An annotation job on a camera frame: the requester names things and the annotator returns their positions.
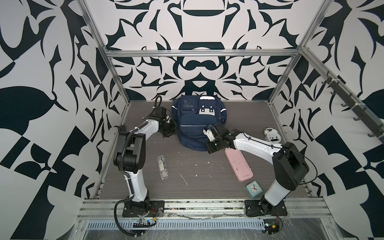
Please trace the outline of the navy blue student backpack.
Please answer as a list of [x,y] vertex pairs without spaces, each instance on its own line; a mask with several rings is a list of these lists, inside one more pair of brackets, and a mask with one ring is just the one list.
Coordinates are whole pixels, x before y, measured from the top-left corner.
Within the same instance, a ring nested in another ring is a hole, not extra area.
[[210,96],[181,96],[173,100],[171,114],[181,145],[199,152],[207,151],[209,138],[203,133],[205,127],[227,122],[225,104]]

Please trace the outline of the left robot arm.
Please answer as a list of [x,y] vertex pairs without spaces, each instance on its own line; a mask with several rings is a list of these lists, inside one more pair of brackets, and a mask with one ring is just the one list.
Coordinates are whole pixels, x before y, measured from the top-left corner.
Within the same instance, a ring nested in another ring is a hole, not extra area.
[[119,135],[113,163],[128,186],[129,196],[125,200],[127,208],[149,211],[149,191],[142,172],[146,161],[146,141],[155,133],[168,138],[175,130],[176,125],[170,111],[161,106],[153,107],[152,112],[143,118],[143,123],[132,130],[128,131],[125,125],[118,126]]

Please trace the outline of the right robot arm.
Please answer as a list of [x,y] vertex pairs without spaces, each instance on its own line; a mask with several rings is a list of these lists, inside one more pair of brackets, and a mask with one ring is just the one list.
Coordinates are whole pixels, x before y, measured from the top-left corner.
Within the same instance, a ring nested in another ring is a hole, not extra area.
[[271,163],[275,180],[261,198],[263,207],[276,207],[284,198],[302,183],[310,168],[305,157],[290,142],[276,144],[252,138],[243,131],[208,125],[203,129],[210,154],[225,148],[244,151]]

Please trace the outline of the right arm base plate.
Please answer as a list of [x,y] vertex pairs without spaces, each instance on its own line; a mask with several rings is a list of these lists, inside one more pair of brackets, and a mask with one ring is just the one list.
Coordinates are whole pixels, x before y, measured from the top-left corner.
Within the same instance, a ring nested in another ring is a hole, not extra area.
[[247,217],[274,216],[285,217],[288,215],[285,202],[281,201],[276,206],[271,205],[266,200],[245,200],[245,214]]

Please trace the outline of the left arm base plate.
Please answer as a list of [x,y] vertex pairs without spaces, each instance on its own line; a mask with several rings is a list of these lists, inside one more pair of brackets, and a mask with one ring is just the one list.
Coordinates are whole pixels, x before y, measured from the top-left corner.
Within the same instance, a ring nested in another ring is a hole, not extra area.
[[144,216],[145,214],[152,215],[155,210],[163,210],[165,207],[164,201],[143,201],[134,202],[129,201],[124,203],[124,209],[122,216],[124,218],[134,218],[138,216]]

